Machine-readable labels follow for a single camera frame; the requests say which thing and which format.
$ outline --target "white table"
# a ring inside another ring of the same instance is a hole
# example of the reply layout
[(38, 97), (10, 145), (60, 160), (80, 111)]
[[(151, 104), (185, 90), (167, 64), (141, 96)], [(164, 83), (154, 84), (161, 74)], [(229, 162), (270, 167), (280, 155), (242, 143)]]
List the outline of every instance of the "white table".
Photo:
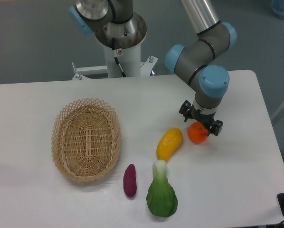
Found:
[[(178, 113), (194, 92), (173, 75), (0, 85), (0, 228), (228, 228), (280, 222), (276, 195), (284, 192), (284, 164), (257, 78), (248, 70), (230, 75), (215, 116), (223, 130), (201, 145), (186, 134), (193, 121), (185, 123)], [(114, 107), (122, 130), (114, 171), (88, 186), (64, 178), (51, 157), (56, 116), (86, 97)], [(157, 143), (171, 127), (184, 136), (168, 162), (179, 205), (173, 216), (157, 219), (145, 198)], [(130, 163), (137, 170), (133, 200), (123, 192)]]

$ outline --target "yellow mango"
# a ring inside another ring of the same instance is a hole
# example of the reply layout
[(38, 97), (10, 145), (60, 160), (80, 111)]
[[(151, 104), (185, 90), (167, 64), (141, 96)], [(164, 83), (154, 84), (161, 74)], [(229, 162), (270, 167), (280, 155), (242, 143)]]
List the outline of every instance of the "yellow mango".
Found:
[(170, 128), (158, 143), (157, 158), (167, 162), (181, 145), (182, 139), (182, 131), (179, 128)]

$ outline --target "toy orange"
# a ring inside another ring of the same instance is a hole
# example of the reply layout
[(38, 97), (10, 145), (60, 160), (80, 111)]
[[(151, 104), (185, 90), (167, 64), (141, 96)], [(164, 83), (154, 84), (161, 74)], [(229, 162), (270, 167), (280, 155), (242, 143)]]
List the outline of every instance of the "toy orange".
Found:
[(195, 143), (200, 144), (208, 138), (208, 130), (200, 122), (195, 122), (188, 128), (189, 139)]

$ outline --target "woven basket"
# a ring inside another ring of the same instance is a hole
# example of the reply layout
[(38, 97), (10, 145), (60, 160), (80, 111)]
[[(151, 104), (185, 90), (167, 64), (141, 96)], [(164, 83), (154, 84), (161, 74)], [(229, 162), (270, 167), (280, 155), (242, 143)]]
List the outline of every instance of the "woven basket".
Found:
[(56, 118), (51, 149), (56, 167), (68, 178), (92, 182), (104, 177), (121, 149), (116, 112), (99, 99), (70, 103)]

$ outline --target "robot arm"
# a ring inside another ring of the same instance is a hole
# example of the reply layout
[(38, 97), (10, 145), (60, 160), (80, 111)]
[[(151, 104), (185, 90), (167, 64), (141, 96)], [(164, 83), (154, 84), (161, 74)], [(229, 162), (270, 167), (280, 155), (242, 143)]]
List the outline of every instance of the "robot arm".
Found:
[(227, 91), (229, 74), (221, 66), (208, 64), (233, 46), (237, 34), (230, 24), (220, 22), (210, 0), (181, 2), (199, 39), (190, 47), (172, 47), (165, 65), (196, 92), (193, 104), (185, 101), (179, 110), (185, 121), (196, 119), (217, 136), (223, 122), (215, 121), (214, 115)]
[[(223, 122), (215, 121), (214, 115), (227, 91), (229, 74), (208, 64), (233, 46), (237, 34), (230, 24), (220, 22), (210, 0), (181, 2), (199, 39), (190, 47), (172, 47), (165, 65), (196, 92), (193, 104), (185, 101), (180, 108), (185, 121), (196, 119), (217, 136)], [(69, 11), (84, 33), (95, 31), (97, 39), (112, 49), (131, 48), (146, 35), (146, 25), (133, 13), (132, 0), (77, 0)]]

